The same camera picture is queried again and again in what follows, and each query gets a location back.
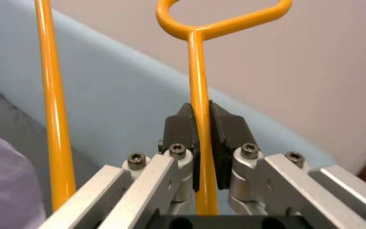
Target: silver metal bar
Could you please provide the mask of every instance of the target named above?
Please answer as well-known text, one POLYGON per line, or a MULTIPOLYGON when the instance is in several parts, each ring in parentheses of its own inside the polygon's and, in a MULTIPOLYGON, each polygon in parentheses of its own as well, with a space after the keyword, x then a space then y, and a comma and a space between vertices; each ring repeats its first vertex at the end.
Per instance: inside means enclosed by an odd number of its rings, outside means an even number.
POLYGON ((121 199, 131 183, 128 171, 104 166, 39 228, 93 228, 121 199))
POLYGON ((311 171, 309 175, 366 220, 366 183, 338 165, 311 171))
POLYGON ((144 228, 157 209, 167 211, 180 181, 177 162, 156 154, 99 228, 144 228))
POLYGON ((300 212, 315 228, 366 228, 366 221, 284 155, 277 154, 254 161, 234 152, 233 170, 251 182, 262 196, 269 213, 300 212))

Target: yellow pole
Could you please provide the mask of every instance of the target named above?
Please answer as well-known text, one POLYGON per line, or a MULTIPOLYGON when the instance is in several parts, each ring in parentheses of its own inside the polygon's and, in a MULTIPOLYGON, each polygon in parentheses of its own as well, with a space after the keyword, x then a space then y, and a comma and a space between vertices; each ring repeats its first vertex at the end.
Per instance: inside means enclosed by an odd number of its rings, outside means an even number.
POLYGON ((49 147, 51 200, 57 210, 76 190, 59 57, 49 0, 35 0, 49 147))
POLYGON ((176 22, 170 16, 169 8, 177 1, 159 0, 156 18, 166 32, 188 42, 190 97, 200 138, 201 155, 200 190, 196 193, 196 209, 199 215, 216 215, 218 214, 217 191, 211 149, 203 41, 276 20, 289 10, 292 0, 279 0, 273 7, 204 26, 187 26, 176 22))
POLYGON ((190 98, 200 140, 200 189, 196 193, 198 214, 217 215, 217 188, 211 152, 210 113, 207 80, 200 32, 189 34, 190 98))

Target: yellow grab bar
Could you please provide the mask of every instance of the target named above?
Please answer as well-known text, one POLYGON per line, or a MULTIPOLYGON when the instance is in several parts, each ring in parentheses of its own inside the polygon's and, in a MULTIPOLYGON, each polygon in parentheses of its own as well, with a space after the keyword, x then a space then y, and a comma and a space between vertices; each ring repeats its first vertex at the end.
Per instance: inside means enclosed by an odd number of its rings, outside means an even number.
POLYGON ((270 8, 203 26, 188 26, 176 22, 169 8, 178 0, 159 0, 156 18, 170 35, 185 40, 189 46, 190 98, 200 139, 200 190, 196 193, 199 215, 218 214, 216 180, 210 138, 209 99, 205 77, 203 41, 244 30, 282 17, 292 0, 279 0, 270 8))
POLYGON ((51 200, 57 210, 76 191, 59 57, 49 0, 35 0, 43 72, 51 200))

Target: gray fabric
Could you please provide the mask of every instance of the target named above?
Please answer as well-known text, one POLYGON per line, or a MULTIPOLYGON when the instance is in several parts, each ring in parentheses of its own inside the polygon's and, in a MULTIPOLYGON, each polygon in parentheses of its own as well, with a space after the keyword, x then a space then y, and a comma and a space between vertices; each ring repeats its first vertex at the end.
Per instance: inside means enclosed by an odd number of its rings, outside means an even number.
MULTIPOLYGON (((0 138, 9 142, 17 151, 27 157, 35 167, 43 192, 46 214, 50 215, 51 191, 49 158, 45 128, 12 105, 0 93, 0 138)), ((97 171, 89 158, 72 149, 77 188, 81 187, 97 171)))
POLYGON ((0 229, 34 229, 45 218, 32 164, 0 139, 0 229))

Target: hole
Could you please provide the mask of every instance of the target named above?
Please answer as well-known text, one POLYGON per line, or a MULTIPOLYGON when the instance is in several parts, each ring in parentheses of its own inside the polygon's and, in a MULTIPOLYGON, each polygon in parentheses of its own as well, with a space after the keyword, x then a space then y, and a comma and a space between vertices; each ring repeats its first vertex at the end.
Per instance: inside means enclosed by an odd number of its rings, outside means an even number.
POLYGON ((169 223, 169 229, 193 229, 193 223, 187 218, 178 217, 169 223))
POLYGON ((262 220, 262 229, 286 229, 286 227, 280 220, 266 217, 262 220))
POLYGON ((132 158, 132 160, 136 161, 136 160, 141 159, 141 155, 140 154, 132 154, 131 158, 132 158))
POLYGON ((271 191, 274 190, 274 185, 272 184, 271 179, 266 180, 266 185, 268 186, 269 190, 271 190, 271 191))
POLYGON ((290 156, 298 160, 300 159, 300 155, 297 153, 290 153, 290 156))
POLYGON ((174 150, 182 149, 182 145, 180 145, 180 144, 175 144, 175 145, 173 145, 173 149, 174 149, 174 150))
POLYGON ((254 150, 255 149, 255 146, 254 145, 251 145, 251 144, 248 144, 248 145, 246 145, 246 148, 247 149, 254 150))

